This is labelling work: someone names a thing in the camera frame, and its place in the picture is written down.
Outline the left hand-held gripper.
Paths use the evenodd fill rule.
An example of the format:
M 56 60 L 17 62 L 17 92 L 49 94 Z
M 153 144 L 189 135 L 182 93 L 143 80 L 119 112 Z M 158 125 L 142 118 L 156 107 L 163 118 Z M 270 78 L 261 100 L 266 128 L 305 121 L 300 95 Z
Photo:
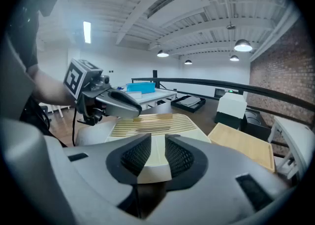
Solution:
M 63 84 L 73 96 L 75 108 L 83 115 L 79 122 L 94 126 L 104 115 L 133 119 L 142 106 L 127 93 L 110 89 L 109 76 L 87 60 L 72 59 Z

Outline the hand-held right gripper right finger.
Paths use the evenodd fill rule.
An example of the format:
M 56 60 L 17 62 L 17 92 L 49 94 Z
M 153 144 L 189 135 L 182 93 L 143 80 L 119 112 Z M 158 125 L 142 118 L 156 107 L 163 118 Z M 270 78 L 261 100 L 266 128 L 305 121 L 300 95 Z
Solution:
M 172 179 L 148 216 L 154 225 L 263 225 L 288 200 L 278 176 L 233 149 L 165 137 Z

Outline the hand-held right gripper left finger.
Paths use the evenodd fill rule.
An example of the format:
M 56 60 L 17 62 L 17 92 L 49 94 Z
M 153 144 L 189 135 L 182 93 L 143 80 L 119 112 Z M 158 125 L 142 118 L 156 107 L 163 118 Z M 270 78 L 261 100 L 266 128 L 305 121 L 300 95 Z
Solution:
M 69 186 L 80 225 L 144 225 L 140 219 L 138 176 L 151 154 L 151 135 L 66 148 L 76 175 Z

